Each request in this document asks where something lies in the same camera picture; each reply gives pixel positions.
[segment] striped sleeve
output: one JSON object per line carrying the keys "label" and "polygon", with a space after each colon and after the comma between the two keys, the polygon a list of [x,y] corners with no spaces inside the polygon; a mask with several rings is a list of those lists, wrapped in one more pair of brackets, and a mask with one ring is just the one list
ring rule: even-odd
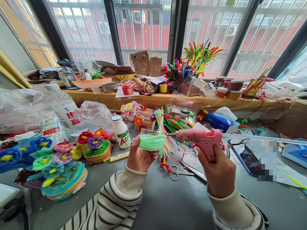
{"label": "striped sleeve", "polygon": [[141,184],[146,175],[127,167],[116,172],[62,229],[130,229],[141,204]]}

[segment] bouquet of pipe cleaners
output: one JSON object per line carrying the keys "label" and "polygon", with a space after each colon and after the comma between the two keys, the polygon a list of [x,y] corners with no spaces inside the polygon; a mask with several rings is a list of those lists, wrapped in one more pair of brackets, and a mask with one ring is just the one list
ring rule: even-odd
{"label": "bouquet of pipe cleaners", "polygon": [[206,47],[209,39],[206,41],[206,43],[196,45],[195,42],[193,42],[194,46],[190,45],[190,49],[185,47],[185,58],[184,60],[191,61],[191,66],[193,70],[197,71],[197,74],[204,75],[204,71],[206,69],[206,66],[208,65],[208,62],[211,60],[214,60],[214,58],[223,50],[220,49],[221,47],[213,47],[212,49],[209,48],[210,42],[208,46]]}
{"label": "bouquet of pipe cleaners", "polygon": [[193,67],[189,65],[190,60],[183,62],[182,58],[180,61],[175,59],[173,64],[167,63],[161,69],[161,73],[167,78],[165,84],[171,81],[188,79],[190,76],[197,74],[197,71],[193,70]]}

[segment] hot glue gun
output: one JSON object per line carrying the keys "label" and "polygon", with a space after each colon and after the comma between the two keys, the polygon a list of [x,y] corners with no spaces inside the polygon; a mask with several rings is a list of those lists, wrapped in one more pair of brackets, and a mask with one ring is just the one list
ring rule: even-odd
{"label": "hot glue gun", "polygon": [[197,146],[206,154],[210,162],[216,163],[213,145],[222,142],[223,133],[219,129],[211,129],[210,132],[206,132],[204,129],[181,129],[173,134],[167,134],[167,136],[196,143],[192,148]]}

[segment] bottle label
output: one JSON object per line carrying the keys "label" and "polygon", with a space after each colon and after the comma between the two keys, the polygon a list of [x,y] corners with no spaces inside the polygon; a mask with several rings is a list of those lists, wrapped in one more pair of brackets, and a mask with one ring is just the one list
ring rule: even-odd
{"label": "bottle label", "polygon": [[66,85],[66,87],[71,87],[67,77],[65,74],[63,73],[59,73],[60,78],[62,79],[62,81],[64,82],[64,84]]}
{"label": "bottle label", "polygon": [[58,116],[59,120],[62,122],[65,128],[74,129],[84,124],[82,120],[80,121],[73,118],[75,109],[77,109],[75,102],[66,105],[54,105],[50,108]]}
{"label": "bottle label", "polygon": [[50,136],[62,130],[57,117],[43,120],[43,136]]}
{"label": "bottle label", "polygon": [[127,130],[123,134],[116,134],[115,135],[116,140],[120,146],[120,148],[127,148],[131,145],[130,135],[129,131]]}

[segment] curtain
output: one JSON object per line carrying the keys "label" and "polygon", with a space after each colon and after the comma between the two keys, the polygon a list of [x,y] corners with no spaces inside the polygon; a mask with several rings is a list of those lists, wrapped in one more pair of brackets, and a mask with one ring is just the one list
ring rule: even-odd
{"label": "curtain", "polygon": [[19,70],[0,50],[0,72],[10,79],[19,88],[32,88],[31,84],[23,77]]}

